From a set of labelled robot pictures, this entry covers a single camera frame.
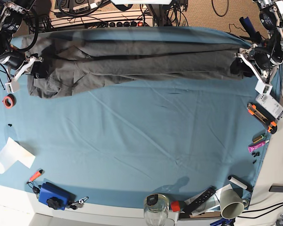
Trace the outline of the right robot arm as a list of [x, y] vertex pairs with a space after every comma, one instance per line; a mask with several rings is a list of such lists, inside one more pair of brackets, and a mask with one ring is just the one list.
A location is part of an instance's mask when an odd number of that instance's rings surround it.
[[[48, 76], [49, 67], [38, 54], [27, 55], [28, 51], [36, 44], [39, 34], [39, 17], [33, 9], [34, 0], [9, 0], [1, 1], [0, 9], [0, 65], [5, 65], [9, 70], [17, 72], [17, 75], [29, 74], [35, 79], [45, 79]], [[25, 48], [17, 48], [11, 44], [24, 19], [33, 14], [35, 32], [31, 44]]]

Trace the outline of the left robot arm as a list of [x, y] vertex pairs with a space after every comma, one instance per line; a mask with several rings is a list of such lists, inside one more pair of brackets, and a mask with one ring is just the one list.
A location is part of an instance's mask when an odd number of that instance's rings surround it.
[[264, 81], [271, 81], [278, 66], [283, 63], [283, 0], [255, 0], [259, 8], [259, 19], [267, 30], [267, 38], [257, 32], [248, 18], [241, 17], [242, 24], [253, 44], [251, 50], [242, 55], [250, 61]]

